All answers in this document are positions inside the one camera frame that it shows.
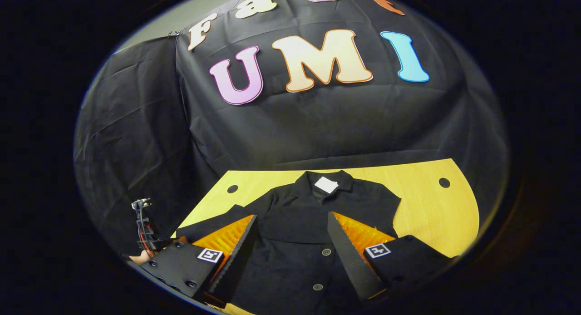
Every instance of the yellow table surface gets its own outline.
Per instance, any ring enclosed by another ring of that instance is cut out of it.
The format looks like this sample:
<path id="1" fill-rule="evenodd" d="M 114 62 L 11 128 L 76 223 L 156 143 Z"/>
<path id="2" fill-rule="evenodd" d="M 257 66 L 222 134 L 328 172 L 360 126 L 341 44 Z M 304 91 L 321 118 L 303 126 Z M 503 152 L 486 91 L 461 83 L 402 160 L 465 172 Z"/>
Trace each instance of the yellow table surface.
<path id="1" fill-rule="evenodd" d="M 478 233 L 474 194 L 451 158 L 392 166 L 311 170 L 344 170 L 355 179 L 382 183 L 401 198 L 394 218 L 398 236 L 414 235 L 440 253 L 464 253 Z M 226 213 L 234 204 L 248 205 L 274 187 L 294 183 L 305 171 L 228 171 L 197 204 L 179 227 Z M 450 186 L 440 186 L 440 178 Z M 228 193 L 228 187 L 238 190 Z"/>

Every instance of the black shirt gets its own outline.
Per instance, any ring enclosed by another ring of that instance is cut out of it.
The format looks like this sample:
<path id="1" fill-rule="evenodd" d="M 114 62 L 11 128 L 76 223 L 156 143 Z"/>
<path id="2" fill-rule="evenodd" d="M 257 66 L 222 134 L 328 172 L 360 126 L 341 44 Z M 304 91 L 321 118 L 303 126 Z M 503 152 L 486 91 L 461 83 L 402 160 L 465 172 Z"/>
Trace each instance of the black shirt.
<path id="1" fill-rule="evenodd" d="M 331 193 L 319 189 L 314 184 L 321 176 L 338 186 Z M 326 230 L 328 212 L 397 238 L 393 220 L 400 201 L 380 183 L 353 179 L 344 171 L 305 172 L 246 207 L 234 205 L 176 233 L 192 242 L 257 214 L 259 237 L 231 303 L 259 315 L 351 313 L 358 307 L 357 295 Z"/>

